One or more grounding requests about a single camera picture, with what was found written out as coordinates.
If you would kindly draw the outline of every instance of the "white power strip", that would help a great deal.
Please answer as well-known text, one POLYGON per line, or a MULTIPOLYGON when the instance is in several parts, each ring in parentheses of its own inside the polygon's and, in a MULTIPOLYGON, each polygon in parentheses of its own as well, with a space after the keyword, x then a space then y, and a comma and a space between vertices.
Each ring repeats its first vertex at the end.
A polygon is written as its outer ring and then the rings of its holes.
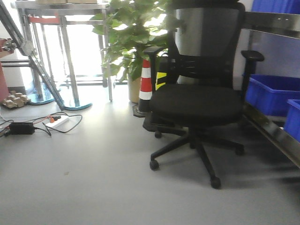
POLYGON ((46 126, 49 128, 56 128, 60 126, 62 123, 66 122, 69 119, 68 116, 62 115, 60 119, 56 120, 54 123, 47 123, 46 126))

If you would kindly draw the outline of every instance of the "blue storage crate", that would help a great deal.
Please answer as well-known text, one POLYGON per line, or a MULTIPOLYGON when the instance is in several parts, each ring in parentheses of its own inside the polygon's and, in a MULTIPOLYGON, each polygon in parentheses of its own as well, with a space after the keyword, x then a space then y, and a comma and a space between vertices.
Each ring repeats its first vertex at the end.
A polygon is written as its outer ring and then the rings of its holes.
POLYGON ((265 115, 287 115, 288 99, 300 99, 300 78, 251 75, 246 101, 265 115))
POLYGON ((284 130, 300 142, 300 100, 289 99, 290 105, 284 130))
POLYGON ((254 0, 252 11, 300 14, 300 0, 254 0))

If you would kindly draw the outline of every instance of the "black office chair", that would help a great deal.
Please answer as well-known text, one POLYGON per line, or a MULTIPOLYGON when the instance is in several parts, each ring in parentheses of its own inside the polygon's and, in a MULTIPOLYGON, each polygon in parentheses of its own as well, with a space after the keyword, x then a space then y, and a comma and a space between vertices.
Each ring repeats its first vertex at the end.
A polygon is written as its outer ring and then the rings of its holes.
POLYGON ((243 52, 247 66, 242 96, 239 96, 233 90, 233 61, 244 12, 244 5, 237 0, 174 0, 170 4, 167 84, 157 91, 154 88, 155 57, 162 49, 150 47, 145 50, 151 59, 153 87, 151 113, 145 121, 155 126, 158 138, 161 137, 160 132, 180 137, 151 155, 152 170, 159 168, 155 158, 189 143, 200 154, 209 172, 211 186, 220 188, 220 179, 215 175, 202 142, 234 147, 237 155, 244 154, 242 144, 205 133, 206 128, 241 119, 249 76, 255 69, 255 62, 263 60, 258 52, 243 52), (197 78, 198 85, 177 84, 179 75, 197 78), (187 127, 188 132, 155 122, 159 120, 187 127))

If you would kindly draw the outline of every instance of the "power adapter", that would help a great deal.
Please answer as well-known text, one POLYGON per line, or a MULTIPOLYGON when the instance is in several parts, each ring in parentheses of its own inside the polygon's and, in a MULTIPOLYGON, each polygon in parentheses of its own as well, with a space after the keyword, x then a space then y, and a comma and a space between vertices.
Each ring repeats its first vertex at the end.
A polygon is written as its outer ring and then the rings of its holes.
POLYGON ((8 127, 12 135, 31 135, 35 131, 32 122, 13 122, 8 127))

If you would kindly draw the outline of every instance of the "black seat cushion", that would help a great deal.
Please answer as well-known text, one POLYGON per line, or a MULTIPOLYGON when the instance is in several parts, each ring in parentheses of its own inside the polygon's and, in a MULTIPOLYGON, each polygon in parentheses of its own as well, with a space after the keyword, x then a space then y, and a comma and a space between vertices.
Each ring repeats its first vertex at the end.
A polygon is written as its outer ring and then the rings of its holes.
POLYGON ((236 122, 242 103, 230 88, 166 84, 152 96, 156 115, 185 127, 210 127, 236 122))

